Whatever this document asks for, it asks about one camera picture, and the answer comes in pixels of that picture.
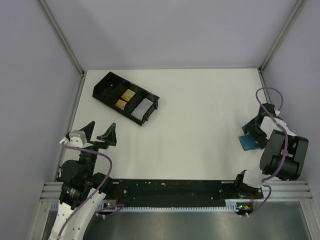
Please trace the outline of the blue card holder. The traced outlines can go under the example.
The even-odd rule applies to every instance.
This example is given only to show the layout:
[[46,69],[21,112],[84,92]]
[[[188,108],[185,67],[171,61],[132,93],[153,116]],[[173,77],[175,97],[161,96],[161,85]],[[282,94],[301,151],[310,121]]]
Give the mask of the blue card holder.
[[244,151],[256,150],[259,148],[255,140],[249,134],[239,136],[238,140]]

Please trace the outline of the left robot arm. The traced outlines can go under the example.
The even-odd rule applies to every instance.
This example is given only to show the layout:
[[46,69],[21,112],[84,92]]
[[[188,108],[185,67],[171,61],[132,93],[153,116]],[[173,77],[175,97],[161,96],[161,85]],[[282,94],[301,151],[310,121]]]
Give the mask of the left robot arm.
[[68,132],[60,141],[64,148],[79,151],[79,158],[67,160],[60,166],[57,181],[62,187],[50,240],[83,239],[91,218],[101,213],[100,203],[106,197],[115,202],[119,200],[110,172],[94,172],[98,156],[106,158],[109,167],[113,167],[110,157],[99,150],[116,146],[116,123],[93,141],[95,124],[92,121],[80,130]]

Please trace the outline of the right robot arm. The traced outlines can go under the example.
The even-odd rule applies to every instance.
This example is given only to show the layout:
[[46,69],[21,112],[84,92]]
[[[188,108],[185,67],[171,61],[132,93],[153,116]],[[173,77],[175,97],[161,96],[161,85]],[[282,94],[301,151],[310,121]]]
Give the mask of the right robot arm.
[[264,181],[274,177],[297,180],[304,166],[309,140],[290,131],[275,106],[260,105],[258,114],[242,127],[239,142],[244,151],[263,150],[259,165],[244,169],[236,176],[235,189],[254,194]]

